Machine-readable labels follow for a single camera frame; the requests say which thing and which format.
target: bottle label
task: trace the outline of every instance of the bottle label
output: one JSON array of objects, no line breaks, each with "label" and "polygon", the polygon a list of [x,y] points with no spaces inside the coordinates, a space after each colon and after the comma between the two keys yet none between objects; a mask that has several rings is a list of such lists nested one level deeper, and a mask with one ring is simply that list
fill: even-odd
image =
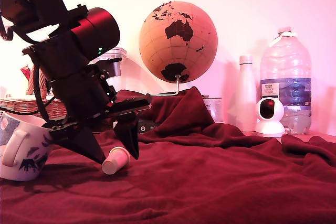
[{"label": "bottle label", "polygon": [[311,110],[311,79],[261,80],[261,98],[279,98],[285,110]]}]

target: table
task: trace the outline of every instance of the table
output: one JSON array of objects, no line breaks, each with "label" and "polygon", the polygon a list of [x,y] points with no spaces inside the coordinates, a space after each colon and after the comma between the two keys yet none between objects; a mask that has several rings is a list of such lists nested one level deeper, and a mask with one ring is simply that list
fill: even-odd
[{"label": "table", "polygon": [[[255,136],[257,135],[257,132],[255,131],[254,132],[244,132],[244,135]],[[328,142],[336,143],[336,136],[327,135],[324,133],[320,133],[318,131],[309,131],[308,134],[300,134],[300,135],[293,135],[293,136],[298,137],[304,142],[308,142],[313,136],[320,136],[321,138],[323,138],[324,140]]]}]

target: white mug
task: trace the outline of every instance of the white mug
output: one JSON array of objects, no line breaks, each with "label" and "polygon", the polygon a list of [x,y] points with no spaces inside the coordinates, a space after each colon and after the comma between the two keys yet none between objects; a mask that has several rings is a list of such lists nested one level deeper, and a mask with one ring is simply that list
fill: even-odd
[{"label": "white mug", "polygon": [[0,177],[16,181],[35,179],[52,151],[50,129],[33,115],[4,112],[0,118]]}]

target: mug handle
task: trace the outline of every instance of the mug handle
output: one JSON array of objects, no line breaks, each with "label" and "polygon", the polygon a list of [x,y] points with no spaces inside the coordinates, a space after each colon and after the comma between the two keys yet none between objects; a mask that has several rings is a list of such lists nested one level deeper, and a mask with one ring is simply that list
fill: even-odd
[{"label": "mug handle", "polygon": [[6,166],[13,166],[16,154],[23,142],[23,139],[28,135],[27,132],[16,130],[10,137],[5,151],[2,155],[2,164]]}]

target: white water bottle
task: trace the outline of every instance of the white water bottle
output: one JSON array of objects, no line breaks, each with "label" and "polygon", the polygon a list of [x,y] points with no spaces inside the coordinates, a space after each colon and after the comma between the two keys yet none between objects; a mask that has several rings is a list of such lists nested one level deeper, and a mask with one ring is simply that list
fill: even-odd
[{"label": "white water bottle", "polygon": [[236,126],[242,132],[255,131],[257,123],[257,87],[252,63],[252,55],[239,57],[240,73],[236,93]]}]

